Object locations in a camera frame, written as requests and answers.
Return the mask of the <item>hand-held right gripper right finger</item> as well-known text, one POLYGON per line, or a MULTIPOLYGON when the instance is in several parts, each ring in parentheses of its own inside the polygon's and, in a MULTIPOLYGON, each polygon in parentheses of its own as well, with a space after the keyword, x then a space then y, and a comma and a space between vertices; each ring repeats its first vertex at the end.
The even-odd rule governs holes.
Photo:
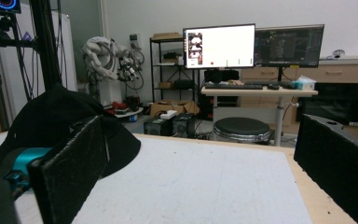
POLYGON ((301 118, 294 160, 358 223, 358 138, 329 119, 301 118))

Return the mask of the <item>black built-in oven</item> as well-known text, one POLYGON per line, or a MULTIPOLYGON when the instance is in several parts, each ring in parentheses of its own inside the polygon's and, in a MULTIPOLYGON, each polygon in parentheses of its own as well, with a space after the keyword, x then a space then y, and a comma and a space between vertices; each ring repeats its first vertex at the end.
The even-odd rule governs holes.
POLYGON ((316 83, 317 95, 300 97, 296 120, 303 114, 358 126, 358 83, 316 83))

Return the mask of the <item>black cap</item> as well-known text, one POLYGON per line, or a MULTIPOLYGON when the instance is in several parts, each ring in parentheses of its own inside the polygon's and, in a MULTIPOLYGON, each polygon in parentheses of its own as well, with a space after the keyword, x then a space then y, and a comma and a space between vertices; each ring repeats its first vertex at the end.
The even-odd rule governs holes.
POLYGON ((0 146, 0 166, 12 150, 18 147, 52 147, 69 134, 72 125, 94 116, 102 118, 110 156, 103 176, 119 171, 136 158, 141 142, 93 97, 69 91, 61 85, 45 91, 23 107, 0 146))

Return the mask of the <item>red cloth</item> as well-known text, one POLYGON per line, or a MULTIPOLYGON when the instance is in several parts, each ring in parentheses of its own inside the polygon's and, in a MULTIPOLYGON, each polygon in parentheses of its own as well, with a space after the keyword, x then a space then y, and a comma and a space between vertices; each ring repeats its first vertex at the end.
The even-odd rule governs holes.
POLYGON ((113 115, 124 115, 129 111, 128 106, 124 102, 112 102, 106 111, 113 115))

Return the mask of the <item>tissue box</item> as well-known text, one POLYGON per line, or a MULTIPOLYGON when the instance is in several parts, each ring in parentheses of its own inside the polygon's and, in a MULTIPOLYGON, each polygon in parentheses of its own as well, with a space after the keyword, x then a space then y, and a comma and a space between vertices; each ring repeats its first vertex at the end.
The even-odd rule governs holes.
POLYGON ((306 76, 300 76, 297 80, 293 81, 292 84, 297 90, 313 91, 315 88, 316 80, 306 76))

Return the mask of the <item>wooden cabinet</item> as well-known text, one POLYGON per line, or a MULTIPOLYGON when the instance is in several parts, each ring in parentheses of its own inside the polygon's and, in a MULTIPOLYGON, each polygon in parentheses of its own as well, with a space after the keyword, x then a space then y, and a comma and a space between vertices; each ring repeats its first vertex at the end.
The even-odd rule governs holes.
MULTIPOLYGON (((249 80, 277 80, 278 69, 272 67, 255 67, 243 69, 241 79, 249 80)), ((319 83, 358 83, 358 60, 321 61, 317 68, 284 68, 282 80, 296 80, 300 76, 312 78, 319 83)), ((255 105, 256 107, 268 107, 273 103, 271 97, 267 100, 241 99, 241 105, 255 105)), ((297 133, 299 122, 296 121, 297 108, 288 109, 283 122, 283 132, 297 133)), ((358 126, 345 126, 345 131, 358 137, 358 126)))

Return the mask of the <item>black equipment box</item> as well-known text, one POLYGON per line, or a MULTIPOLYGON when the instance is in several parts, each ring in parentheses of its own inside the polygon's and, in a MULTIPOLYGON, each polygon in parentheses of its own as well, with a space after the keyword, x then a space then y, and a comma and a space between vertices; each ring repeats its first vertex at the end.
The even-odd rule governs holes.
POLYGON ((172 134, 172 122, 168 119, 147 119, 144 122, 144 134, 170 136, 172 134))
POLYGON ((180 114, 173 119, 172 134, 175 137, 195 137, 195 115, 193 113, 180 114))

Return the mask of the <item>light wooden desk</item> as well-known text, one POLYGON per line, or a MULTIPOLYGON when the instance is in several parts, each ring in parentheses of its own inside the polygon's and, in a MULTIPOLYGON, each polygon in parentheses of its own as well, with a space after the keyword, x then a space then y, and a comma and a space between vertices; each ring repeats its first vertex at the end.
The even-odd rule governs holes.
POLYGON ((241 90, 241 89, 211 89, 202 87, 201 93, 206 96, 213 97, 213 108, 218 108, 218 96, 246 96, 246 97, 277 97, 278 102, 275 109, 275 137, 274 145, 279 147, 281 145, 282 122, 284 112, 284 97, 311 97, 317 95, 315 90, 287 90, 279 88, 278 90, 269 90, 264 87, 262 90, 241 90))

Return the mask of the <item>black keyboard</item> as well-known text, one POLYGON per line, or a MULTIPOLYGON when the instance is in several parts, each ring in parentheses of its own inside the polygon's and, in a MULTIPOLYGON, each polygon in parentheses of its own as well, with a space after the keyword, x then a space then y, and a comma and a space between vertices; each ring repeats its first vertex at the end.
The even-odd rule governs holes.
POLYGON ((287 90, 294 90, 296 85, 289 81, 273 81, 273 80, 257 80, 257 81, 246 81, 249 85, 261 85, 264 87, 282 87, 287 90))
POLYGON ((231 84, 221 84, 221 83, 213 83, 206 84, 204 86, 205 89, 213 89, 213 90, 263 90, 262 85, 231 85, 231 84))

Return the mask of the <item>white panel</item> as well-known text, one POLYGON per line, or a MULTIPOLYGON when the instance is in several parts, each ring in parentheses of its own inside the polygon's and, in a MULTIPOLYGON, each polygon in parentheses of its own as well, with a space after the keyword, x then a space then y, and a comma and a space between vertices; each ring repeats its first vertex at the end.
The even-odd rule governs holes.
MULTIPOLYGON (((59 68, 62 74, 62 85, 68 90, 76 91, 76 67, 70 17, 57 11, 52 11, 51 16, 57 45, 59 68)), ((21 37, 33 40, 35 30, 29 5, 21 4, 21 14, 17 15, 17 22, 20 26, 21 37)), ((33 97, 36 97, 45 91, 41 60, 32 49, 26 48, 21 52, 23 53, 25 65, 24 73, 31 84, 30 93, 33 97)), ((3 87, 8 120, 12 122, 28 102, 15 47, 0 48, 0 66, 3 69, 3 87)))

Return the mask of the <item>open cardboard box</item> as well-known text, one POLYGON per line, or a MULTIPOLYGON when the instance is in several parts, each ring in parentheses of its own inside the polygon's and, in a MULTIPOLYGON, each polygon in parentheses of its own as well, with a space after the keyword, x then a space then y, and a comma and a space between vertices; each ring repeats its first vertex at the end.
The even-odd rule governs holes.
POLYGON ((200 108, 194 101, 161 100, 150 106, 150 116, 155 117, 164 111, 176 110, 181 113, 199 114, 200 108))

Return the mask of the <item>dark screen monitor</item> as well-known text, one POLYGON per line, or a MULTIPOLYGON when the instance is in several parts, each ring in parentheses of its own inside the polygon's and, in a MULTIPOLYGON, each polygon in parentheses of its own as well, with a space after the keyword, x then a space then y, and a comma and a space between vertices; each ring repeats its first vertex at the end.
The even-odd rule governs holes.
POLYGON ((323 24, 257 28, 255 66, 317 67, 323 24))

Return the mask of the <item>black metal shelf rack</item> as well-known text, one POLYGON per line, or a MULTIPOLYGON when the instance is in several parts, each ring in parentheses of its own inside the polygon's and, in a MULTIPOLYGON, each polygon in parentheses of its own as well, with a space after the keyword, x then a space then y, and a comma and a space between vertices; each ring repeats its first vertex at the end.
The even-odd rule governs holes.
POLYGON ((186 69, 182 37, 151 37, 150 78, 152 99, 196 100, 200 73, 186 69))

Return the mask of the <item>black metal stand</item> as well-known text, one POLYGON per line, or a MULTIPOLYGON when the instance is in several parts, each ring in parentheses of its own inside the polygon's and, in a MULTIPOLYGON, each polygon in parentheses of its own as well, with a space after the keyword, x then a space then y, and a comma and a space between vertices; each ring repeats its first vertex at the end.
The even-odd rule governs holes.
POLYGON ((35 40, 19 40, 16 13, 0 12, 3 16, 7 16, 6 28, 12 28, 15 36, 14 39, 0 37, 0 47, 16 47, 19 51, 18 56, 21 56, 21 48, 35 49, 41 59, 45 90, 48 91, 62 83, 50 2, 49 0, 29 0, 29 2, 35 26, 35 40))

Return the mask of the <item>lit white monitor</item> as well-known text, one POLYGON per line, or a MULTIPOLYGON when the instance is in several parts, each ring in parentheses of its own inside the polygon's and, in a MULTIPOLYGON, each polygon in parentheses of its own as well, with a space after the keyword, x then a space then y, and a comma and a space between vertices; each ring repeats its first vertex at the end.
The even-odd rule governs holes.
POLYGON ((184 28, 183 38, 187 69, 254 66, 254 23, 184 28))

